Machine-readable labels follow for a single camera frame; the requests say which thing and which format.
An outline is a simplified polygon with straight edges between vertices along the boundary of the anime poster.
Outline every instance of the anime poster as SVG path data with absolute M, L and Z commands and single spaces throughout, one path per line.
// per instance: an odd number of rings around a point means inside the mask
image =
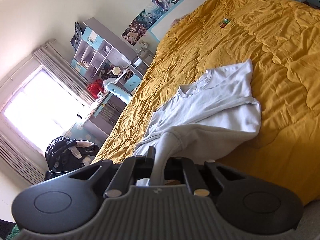
M 180 0 L 152 0 L 133 20 L 122 37 L 131 45 L 136 44 L 147 30 L 178 1 Z

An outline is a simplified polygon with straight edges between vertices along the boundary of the metal screw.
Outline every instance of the metal screw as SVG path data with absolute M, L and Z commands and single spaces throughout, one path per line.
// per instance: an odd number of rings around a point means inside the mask
M 204 188 L 198 188 L 193 192 L 193 195 L 198 197 L 207 197 L 210 195 L 210 191 Z
M 111 189 L 106 192 L 107 197 L 120 197 L 122 192 L 118 189 Z
M 160 188 L 157 188 L 157 189 L 154 189 L 153 192 L 156 193 L 156 194 L 159 194 L 161 193 L 162 189 Z

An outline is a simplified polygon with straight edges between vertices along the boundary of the yellow duvet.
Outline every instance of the yellow duvet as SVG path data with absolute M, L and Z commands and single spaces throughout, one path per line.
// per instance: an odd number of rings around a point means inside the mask
M 223 29 L 218 23 L 228 18 Z M 151 113 L 207 68 L 253 63 L 259 135 L 219 162 L 294 191 L 320 195 L 320 10 L 292 0 L 208 0 L 160 42 L 154 62 L 95 161 L 121 162 Z

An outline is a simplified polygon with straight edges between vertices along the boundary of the curtain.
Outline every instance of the curtain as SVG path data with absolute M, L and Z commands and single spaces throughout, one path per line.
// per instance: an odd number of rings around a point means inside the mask
M 117 106 L 114 102 L 109 100 L 106 105 L 101 109 L 101 117 L 109 124 L 115 125 L 122 112 L 121 107 Z
M 33 56 L 89 106 L 94 102 L 87 90 L 89 82 L 59 54 L 51 42 L 33 52 Z
M 35 185 L 44 180 L 43 171 L 11 146 L 9 140 L 2 134 L 0 134 L 0 157 L 30 183 Z

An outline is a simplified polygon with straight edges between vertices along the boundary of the white hoodie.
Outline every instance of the white hoodie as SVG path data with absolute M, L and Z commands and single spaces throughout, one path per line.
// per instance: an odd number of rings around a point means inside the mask
M 177 94 L 152 114 L 144 138 L 133 155 L 156 148 L 149 185 L 164 183 L 169 157 L 181 156 L 203 164 L 219 159 L 260 129 L 261 108 L 252 97 L 252 62 L 207 69 L 194 83 L 182 85 Z

